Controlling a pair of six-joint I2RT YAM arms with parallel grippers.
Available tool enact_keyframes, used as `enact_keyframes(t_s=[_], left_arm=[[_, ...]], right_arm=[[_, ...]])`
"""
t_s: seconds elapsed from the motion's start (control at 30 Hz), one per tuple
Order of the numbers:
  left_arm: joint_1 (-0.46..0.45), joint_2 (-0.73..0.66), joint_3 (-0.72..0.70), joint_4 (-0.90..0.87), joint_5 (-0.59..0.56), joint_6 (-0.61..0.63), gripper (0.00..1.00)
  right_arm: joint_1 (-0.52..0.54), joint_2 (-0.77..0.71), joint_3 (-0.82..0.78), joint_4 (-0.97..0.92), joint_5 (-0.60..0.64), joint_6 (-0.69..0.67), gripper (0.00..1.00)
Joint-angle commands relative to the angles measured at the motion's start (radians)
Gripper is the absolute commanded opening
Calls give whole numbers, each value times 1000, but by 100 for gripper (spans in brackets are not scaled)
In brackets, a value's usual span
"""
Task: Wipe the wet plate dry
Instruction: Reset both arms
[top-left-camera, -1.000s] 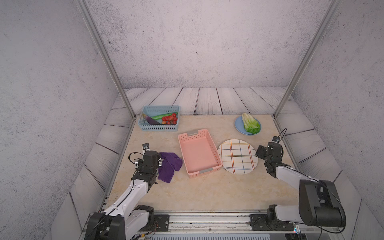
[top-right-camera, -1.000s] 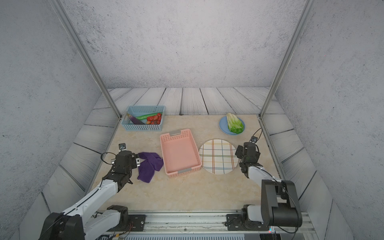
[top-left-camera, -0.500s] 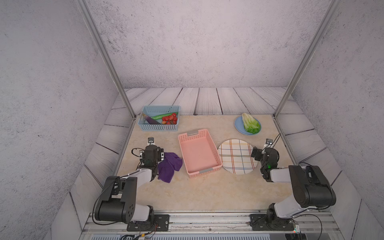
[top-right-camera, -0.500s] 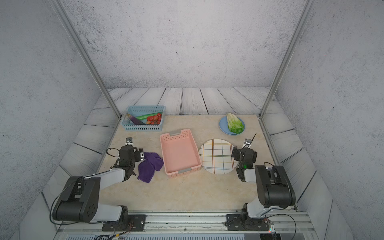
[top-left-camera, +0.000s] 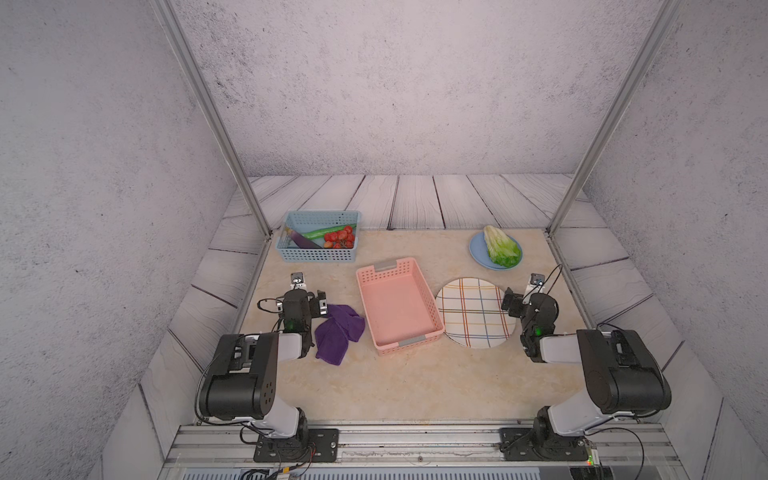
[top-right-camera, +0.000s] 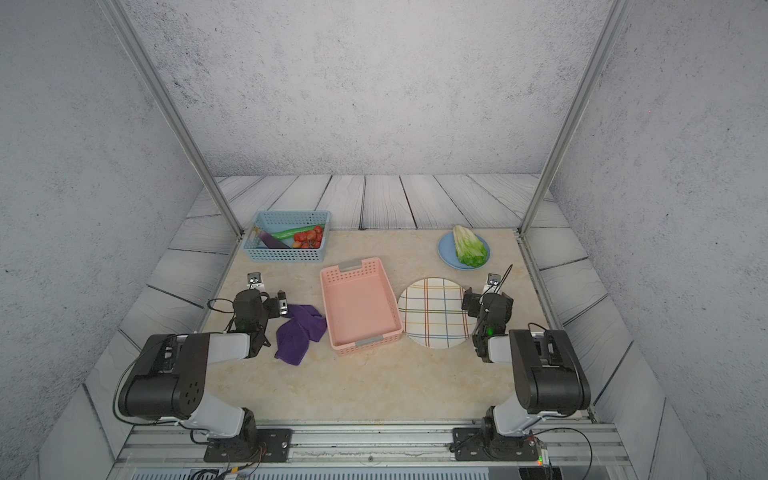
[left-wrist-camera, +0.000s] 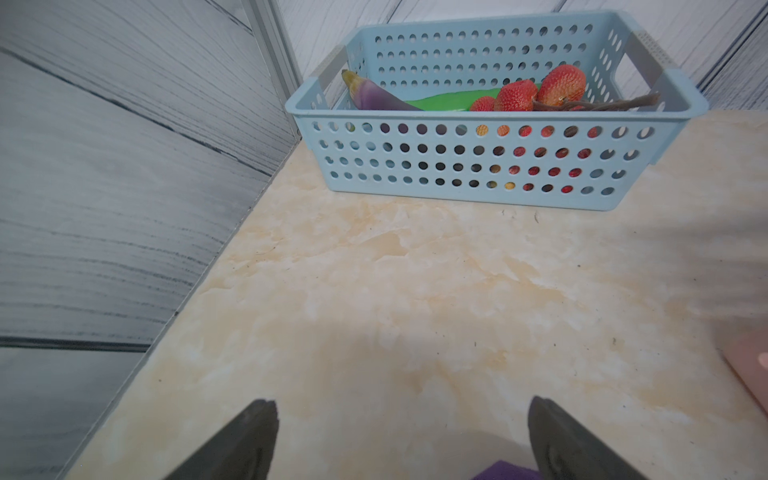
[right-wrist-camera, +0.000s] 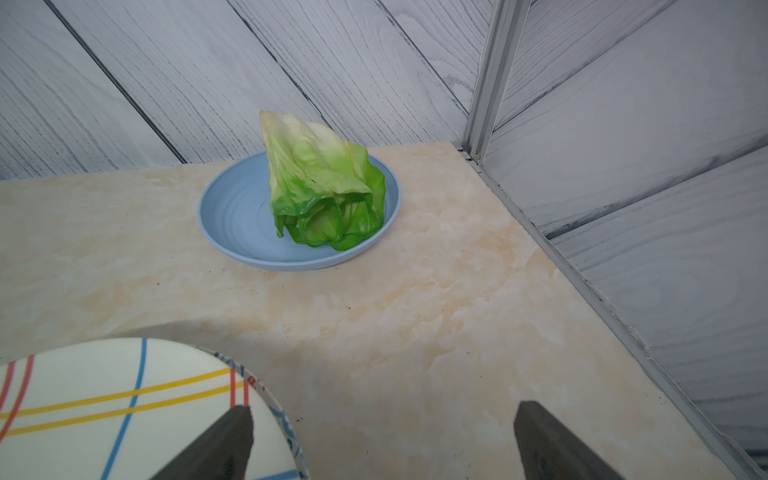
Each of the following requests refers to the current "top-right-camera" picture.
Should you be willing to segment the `purple cloth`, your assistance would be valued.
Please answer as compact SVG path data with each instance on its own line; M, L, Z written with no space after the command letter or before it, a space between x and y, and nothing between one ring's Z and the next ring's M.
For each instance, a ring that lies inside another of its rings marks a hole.
M298 366L307 354L310 343L319 342L327 331L327 320L312 305L288 305L288 320L276 331L277 350L274 357Z

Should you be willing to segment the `plaid striped white plate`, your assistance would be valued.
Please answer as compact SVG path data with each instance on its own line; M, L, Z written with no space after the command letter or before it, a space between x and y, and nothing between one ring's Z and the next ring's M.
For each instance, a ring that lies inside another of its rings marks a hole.
M408 338L430 349L449 349L471 337L476 320L462 308L465 290L439 277L417 280L398 298Z

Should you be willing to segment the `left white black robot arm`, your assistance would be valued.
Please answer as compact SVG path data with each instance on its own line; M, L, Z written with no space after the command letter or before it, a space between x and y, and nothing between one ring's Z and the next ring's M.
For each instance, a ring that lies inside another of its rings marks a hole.
M253 412L206 390L208 367L250 359L271 345L267 326L288 313L284 291L272 297L257 288L239 292L222 333L155 334L118 381L113 415L131 426L177 424L204 461L256 466L288 460L293 431L257 427Z

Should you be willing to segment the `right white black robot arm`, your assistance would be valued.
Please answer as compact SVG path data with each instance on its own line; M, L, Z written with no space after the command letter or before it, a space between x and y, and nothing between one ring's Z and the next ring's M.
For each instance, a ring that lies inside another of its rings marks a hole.
M480 424L455 428L449 451L458 461L540 463L541 444L533 428L589 408L591 388L568 334L538 326L502 331L513 299L491 289L463 295L462 309L477 320L472 343L485 363L510 364L514 394L491 406Z

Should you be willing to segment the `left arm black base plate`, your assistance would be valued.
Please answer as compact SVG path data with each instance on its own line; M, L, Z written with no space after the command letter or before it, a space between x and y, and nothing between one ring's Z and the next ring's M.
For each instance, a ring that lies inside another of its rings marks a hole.
M205 463L284 463L288 460L293 430L267 428L244 430L239 435L207 442Z

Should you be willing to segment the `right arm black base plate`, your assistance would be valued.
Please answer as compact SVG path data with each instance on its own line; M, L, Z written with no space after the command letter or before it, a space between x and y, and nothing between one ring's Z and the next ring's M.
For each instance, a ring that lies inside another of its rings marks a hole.
M448 447L457 461L517 461L541 460L535 440L501 436L480 427L458 427L452 430Z

